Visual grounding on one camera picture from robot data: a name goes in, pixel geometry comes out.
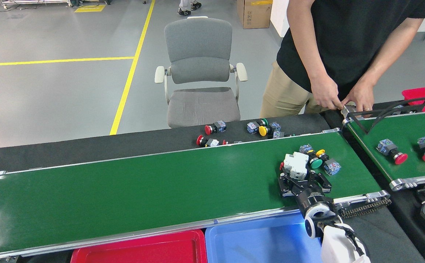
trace cardboard box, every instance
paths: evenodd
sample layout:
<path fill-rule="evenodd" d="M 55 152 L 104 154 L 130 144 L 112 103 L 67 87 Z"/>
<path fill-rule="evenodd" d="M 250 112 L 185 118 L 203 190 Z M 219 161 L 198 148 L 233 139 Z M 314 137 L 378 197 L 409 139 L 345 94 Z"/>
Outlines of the cardboard box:
<path fill-rule="evenodd" d="M 268 28 L 272 0 L 237 0 L 237 13 L 243 28 Z"/>

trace yellow floor marking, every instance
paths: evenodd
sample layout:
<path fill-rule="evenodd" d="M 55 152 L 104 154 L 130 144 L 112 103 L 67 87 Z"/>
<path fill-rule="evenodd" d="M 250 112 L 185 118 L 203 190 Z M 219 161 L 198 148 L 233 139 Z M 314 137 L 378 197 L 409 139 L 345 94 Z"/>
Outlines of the yellow floor marking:
<path fill-rule="evenodd" d="M 99 61 L 99 60 L 132 60 L 134 57 L 112 57 L 112 58 L 71 58 L 69 60 L 38 60 L 38 61 L 21 61 L 21 62 L 3 62 L 0 65 L 29 65 L 44 64 L 58 62 L 78 62 L 78 61 Z"/>
<path fill-rule="evenodd" d="M 133 81 L 134 72 L 136 70 L 137 61 L 139 59 L 139 55 L 141 53 L 141 48 L 144 43 L 144 38 L 146 36 L 147 27 L 149 25 L 149 21 L 151 20 L 152 10 L 154 9 L 155 0 L 152 0 L 151 7 L 149 8 L 149 12 L 147 13 L 146 22 L 144 23 L 144 28 L 141 33 L 141 37 L 139 38 L 139 42 L 137 44 L 136 53 L 134 54 L 133 63 L 131 68 L 129 69 L 128 79 L 126 80 L 126 84 L 123 90 L 122 98 L 120 99 L 120 104 L 118 105 L 117 113 L 115 114 L 115 119 L 113 120 L 112 129 L 110 130 L 110 135 L 115 135 L 118 131 L 118 126 L 120 125 L 120 120 L 122 118 L 123 109 L 126 103 L 126 99 L 128 97 L 129 88 L 131 87 L 131 83 Z"/>
<path fill-rule="evenodd" d="M 105 8 L 105 5 L 86 5 L 83 7 L 79 7 L 74 11 L 74 13 L 82 13 L 82 12 L 102 12 Z"/>

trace chair backrest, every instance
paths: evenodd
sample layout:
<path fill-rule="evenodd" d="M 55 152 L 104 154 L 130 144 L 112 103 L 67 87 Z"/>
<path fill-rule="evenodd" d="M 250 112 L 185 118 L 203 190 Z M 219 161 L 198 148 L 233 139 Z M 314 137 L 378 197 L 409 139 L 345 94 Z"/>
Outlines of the chair backrest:
<path fill-rule="evenodd" d="M 168 24 L 164 32 L 174 83 L 229 80 L 229 22 L 215 18 L 182 19 Z"/>

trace chain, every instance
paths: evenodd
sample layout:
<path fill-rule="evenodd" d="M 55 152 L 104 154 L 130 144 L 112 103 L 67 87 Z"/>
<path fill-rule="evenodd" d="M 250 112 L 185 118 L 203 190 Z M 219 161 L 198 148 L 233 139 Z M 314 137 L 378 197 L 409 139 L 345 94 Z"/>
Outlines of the chain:
<path fill-rule="evenodd" d="M 391 200 L 389 200 L 388 198 L 383 198 L 383 200 L 375 202 L 375 203 L 370 203 L 368 205 L 363 205 L 361 207 L 358 208 L 354 208 L 351 210 L 346 210 L 346 211 L 342 211 L 341 212 L 341 217 L 342 218 L 351 218 L 354 216 L 361 216 L 361 215 L 366 215 L 369 213 L 372 213 L 380 208 L 383 208 L 384 206 L 388 206 L 391 204 Z"/>

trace hand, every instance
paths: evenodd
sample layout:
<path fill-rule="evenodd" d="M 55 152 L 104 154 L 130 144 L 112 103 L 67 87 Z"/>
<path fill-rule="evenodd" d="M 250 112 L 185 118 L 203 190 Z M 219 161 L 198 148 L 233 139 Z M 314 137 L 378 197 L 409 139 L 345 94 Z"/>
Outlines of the hand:
<path fill-rule="evenodd" d="M 348 102 L 354 102 L 357 111 L 373 110 L 373 86 L 372 82 L 360 78 L 356 85 L 352 88 L 346 98 L 342 100 L 343 105 Z"/>
<path fill-rule="evenodd" d="M 337 90 L 337 84 L 328 75 L 319 76 L 317 78 L 310 79 L 311 93 L 315 98 L 316 104 L 330 110 L 338 108 L 342 110 L 343 104 L 337 97 L 339 91 Z"/>

